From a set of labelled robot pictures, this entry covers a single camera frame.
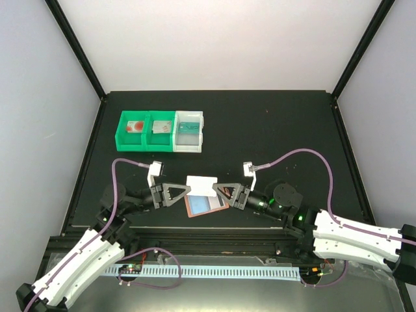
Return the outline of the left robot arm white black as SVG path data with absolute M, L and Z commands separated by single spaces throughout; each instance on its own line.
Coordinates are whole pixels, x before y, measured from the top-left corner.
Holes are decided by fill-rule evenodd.
M 22 311 L 67 311 L 106 269 L 135 258 L 140 249 L 127 215 L 170 207 L 191 188 L 161 183 L 136 192 L 122 184 L 109 185 L 100 200 L 97 223 L 43 277 L 22 284 L 16 291 Z

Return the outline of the white blossom credit card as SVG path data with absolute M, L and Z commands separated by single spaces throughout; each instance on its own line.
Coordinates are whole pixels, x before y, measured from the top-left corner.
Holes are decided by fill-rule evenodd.
M 217 177 L 188 175 L 186 180 L 186 186 L 190 187 L 188 196 L 215 197 L 213 185 L 217 182 Z

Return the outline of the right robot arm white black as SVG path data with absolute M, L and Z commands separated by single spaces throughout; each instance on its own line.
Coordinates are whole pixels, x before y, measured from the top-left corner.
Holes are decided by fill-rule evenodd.
M 389 272 L 415 284 L 415 227 L 378 227 L 332 215 L 303 203 L 303 196 L 286 182 L 270 196 L 240 183 L 215 183 L 213 190 L 230 206 L 251 209 L 281 224 L 297 240 L 295 252 L 303 262 L 314 258 L 355 261 Z

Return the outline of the brown leather card holder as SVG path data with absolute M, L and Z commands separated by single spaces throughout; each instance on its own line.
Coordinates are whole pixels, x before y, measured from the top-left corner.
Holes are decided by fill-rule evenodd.
M 185 206 L 189 218 L 229 208 L 229 205 L 219 196 L 185 196 Z

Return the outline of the teal VIP credit card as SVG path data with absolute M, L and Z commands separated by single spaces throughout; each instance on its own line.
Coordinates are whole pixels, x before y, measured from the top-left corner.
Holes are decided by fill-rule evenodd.
M 197 135 L 200 133 L 199 122 L 181 122 L 178 127 L 179 134 Z

